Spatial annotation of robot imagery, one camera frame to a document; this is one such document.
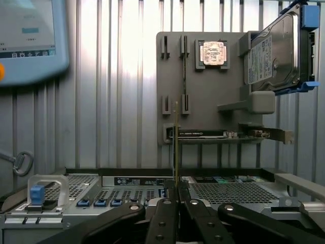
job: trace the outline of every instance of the gray mounting panel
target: gray mounting panel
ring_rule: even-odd
[[[182,129],[238,130],[238,123],[262,124],[260,114],[247,110],[218,112],[217,105],[240,101],[244,86],[244,60],[238,57],[238,41],[245,33],[161,32],[156,37],[157,54],[157,132],[158,143],[164,142],[164,128],[175,121],[174,104],[179,103]],[[189,112],[182,109],[183,58],[180,38],[187,36],[186,93]],[[226,41],[227,67],[196,71],[195,42]]]

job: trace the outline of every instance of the screen display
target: screen display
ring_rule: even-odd
[[[55,55],[52,0],[0,0],[0,58]]]

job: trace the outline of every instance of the metal wall panel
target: metal wall panel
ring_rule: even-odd
[[[16,177],[0,160],[0,195],[34,173],[68,168],[169,168],[157,146],[155,36],[159,31],[242,32],[271,23],[289,2],[259,0],[68,0],[69,70],[54,81],[0,90],[0,150],[35,154]],[[315,74],[325,73],[325,16],[316,31]],[[185,145],[183,167],[276,167],[325,185],[325,89],[277,98],[264,124],[295,132],[295,144]]]

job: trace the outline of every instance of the plastic handle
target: plastic handle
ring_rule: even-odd
[[[321,185],[287,173],[275,174],[274,179],[325,203],[325,187]]]
[[[69,203],[69,179],[64,175],[40,175],[36,174],[29,178],[27,184],[27,203],[31,204],[30,189],[39,182],[56,182],[60,185],[60,195],[57,202],[58,207]]]

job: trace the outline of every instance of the orange button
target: orange button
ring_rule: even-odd
[[[0,81],[2,81],[5,77],[5,66],[0,64]]]

